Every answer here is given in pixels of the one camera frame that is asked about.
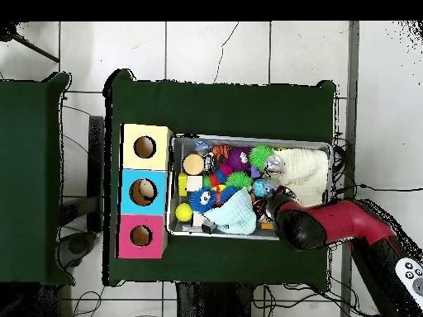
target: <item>pink cube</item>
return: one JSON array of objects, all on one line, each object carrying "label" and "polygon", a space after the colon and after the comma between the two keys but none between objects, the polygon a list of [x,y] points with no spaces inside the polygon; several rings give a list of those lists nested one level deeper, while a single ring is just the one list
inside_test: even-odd
[{"label": "pink cube", "polygon": [[[135,238],[134,233],[137,227],[141,227],[143,233],[148,232],[149,238],[143,239],[140,235]],[[163,216],[121,215],[118,232],[119,255],[117,258],[160,259],[162,257],[168,237]]]}]

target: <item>shape sorter box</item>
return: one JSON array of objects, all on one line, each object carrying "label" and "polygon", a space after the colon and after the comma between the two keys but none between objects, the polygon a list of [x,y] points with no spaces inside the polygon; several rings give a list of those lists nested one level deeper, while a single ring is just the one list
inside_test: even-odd
[{"label": "shape sorter box", "polygon": [[[121,134],[123,168],[167,171],[171,135],[166,126],[124,124],[123,137]],[[138,142],[143,144],[143,141],[152,146],[152,154],[147,150],[147,154],[137,154]]]},{"label": "shape sorter box", "polygon": [[[163,216],[121,215],[120,220],[119,258],[162,258],[168,238]],[[150,243],[144,247],[136,246],[131,239],[131,231],[138,226],[144,226],[150,232]]]},{"label": "shape sorter box", "polygon": [[[161,258],[166,248],[164,214],[171,135],[165,126],[121,125],[119,159],[123,166],[115,236],[117,258]],[[148,196],[143,186],[150,186]],[[139,226],[150,237],[142,245],[131,238]]]}]

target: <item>blue plush toy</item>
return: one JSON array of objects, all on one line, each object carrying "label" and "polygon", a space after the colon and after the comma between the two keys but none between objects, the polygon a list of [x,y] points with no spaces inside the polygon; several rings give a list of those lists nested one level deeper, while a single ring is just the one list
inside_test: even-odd
[{"label": "blue plush toy", "polygon": [[215,206],[216,193],[208,187],[202,187],[195,192],[189,192],[188,204],[193,211],[203,214]]},{"label": "blue plush toy", "polygon": [[240,188],[235,186],[226,186],[221,192],[221,205],[232,197]]},{"label": "blue plush toy", "polygon": [[253,183],[253,194],[256,197],[272,196],[275,186],[270,182],[263,179],[255,180]]}]

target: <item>towel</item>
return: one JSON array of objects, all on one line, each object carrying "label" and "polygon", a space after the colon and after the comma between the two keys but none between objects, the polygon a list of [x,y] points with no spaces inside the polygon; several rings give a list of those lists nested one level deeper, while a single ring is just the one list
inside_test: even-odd
[{"label": "towel", "polygon": [[203,215],[226,234],[252,234],[255,230],[256,216],[246,187],[242,187],[223,206],[210,209]]},{"label": "towel", "polygon": [[270,173],[271,178],[289,187],[302,206],[321,204],[329,170],[326,153],[314,149],[285,149],[275,154],[282,158],[285,167],[282,174]]}]

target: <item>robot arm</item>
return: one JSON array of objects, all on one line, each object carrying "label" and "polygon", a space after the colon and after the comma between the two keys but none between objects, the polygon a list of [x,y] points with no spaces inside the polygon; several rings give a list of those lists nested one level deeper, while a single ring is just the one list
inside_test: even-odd
[{"label": "robot arm", "polygon": [[276,235],[298,250],[348,242],[355,264],[382,317],[423,317],[423,267],[363,202],[342,200],[302,207],[280,187],[268,200]]}]

